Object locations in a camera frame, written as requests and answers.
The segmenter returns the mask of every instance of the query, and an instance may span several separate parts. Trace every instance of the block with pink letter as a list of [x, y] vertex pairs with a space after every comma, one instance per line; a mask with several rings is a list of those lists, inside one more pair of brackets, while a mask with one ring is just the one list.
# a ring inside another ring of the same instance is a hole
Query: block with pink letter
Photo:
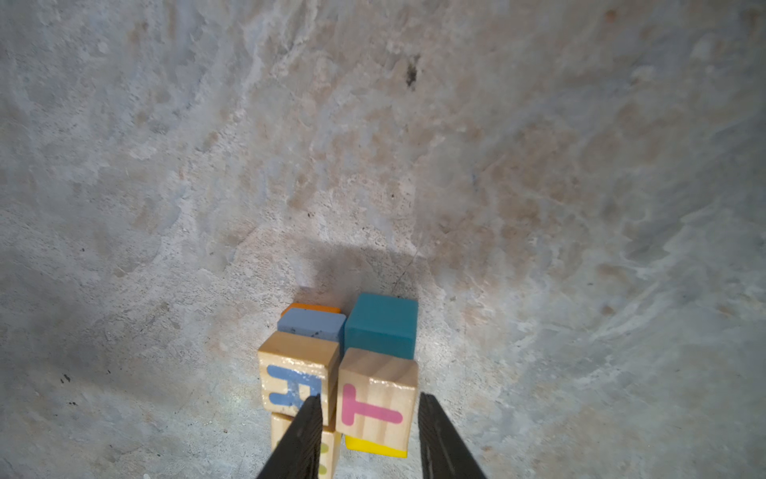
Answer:
[[336, 430], [407, 450], [417, 398], [417, 363], [349, 348], [338, 373]]

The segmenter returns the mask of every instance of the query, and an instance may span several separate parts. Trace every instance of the concrete floor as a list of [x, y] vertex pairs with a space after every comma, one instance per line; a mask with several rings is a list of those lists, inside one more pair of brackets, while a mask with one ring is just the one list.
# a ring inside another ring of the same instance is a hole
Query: concrete floor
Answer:
[[0, 477], [253, 477], [255, 349], [360, 291], [490, 477], [766, 476], [764, 14], [4, 0]]

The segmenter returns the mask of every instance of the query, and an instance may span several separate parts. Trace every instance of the toy block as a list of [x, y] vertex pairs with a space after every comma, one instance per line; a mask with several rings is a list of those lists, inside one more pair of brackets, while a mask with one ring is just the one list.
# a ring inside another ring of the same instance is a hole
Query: toy block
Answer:
[[335, 341], [343, 348], [343, 323], [340, 313], [293, 308], [277, 322], [277, 331]]
[[287, 311], [290, 311], [293, 308], [299, 308], [301, 310], [324, 311], [325, 313], [338, 313], [338, 314], [340, 314], [340, 308], [339, 307], [316, 306], [315, 304], [292, 303], [284, 311], [282, 311], [281, 316], [284, 316], [285, 313], [287, 313]]
[[345, 322], [343, 347], [413, 359], [416, 335], [417, 301], [362, 293]]
[[[279, 414], [271, 413], [271, 450], [277, 448], [282, 436], [287, 432], [293, 418]], [[336, 431], [335, 426], [325, 426], [322, 428], [322, 445], [319, 449], [319, 478], [331, 479], [338, 465], [340, 456], [340, 437], [341, 434]]]
[[417, 363], [349, 348], [338, 371], [336, 430], [407, 450], [417, 399]]
[[365, 441], [364, 439], [352, 438], [351, 436], [345, 437], [345, 447], [350, 451], [369, 452], [370, 454], [389, 456], [391, 458], [407, 458], [407, 451], [399, 451], [398, 449], [387, 448], [385, 446], [381, 446], [380, 444]]
[[306, 398], [321, 394], [322, 423], [330, 425], [339, 362], [338, 343], [275, 332], [258, 348], [264, 408], [294, 416]]

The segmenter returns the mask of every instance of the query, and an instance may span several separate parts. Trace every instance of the blue block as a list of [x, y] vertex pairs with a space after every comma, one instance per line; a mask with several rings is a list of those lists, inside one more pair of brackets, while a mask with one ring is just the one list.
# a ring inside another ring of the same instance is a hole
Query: blue block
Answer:
[[362, 293], [345, 322], [345, 351], [359, 348], [413, 359], [417, 336], [417, 301]]
[[339, 313], [290, 308], [277, 323], [277, 331], [335, 341], [343, 348], [343, 323], [345, 316]]

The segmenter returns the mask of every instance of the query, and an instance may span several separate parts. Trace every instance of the black speck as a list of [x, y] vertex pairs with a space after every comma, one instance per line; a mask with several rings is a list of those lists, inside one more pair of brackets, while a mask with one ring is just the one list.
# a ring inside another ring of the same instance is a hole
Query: black speck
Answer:
[[414, 90], [415, 87], [412, 85], [415, 84], [415, 81], [417, 81], [417, 67], [415, 67], [415, 63], [411, 62], [407, 66], [407, 86]]

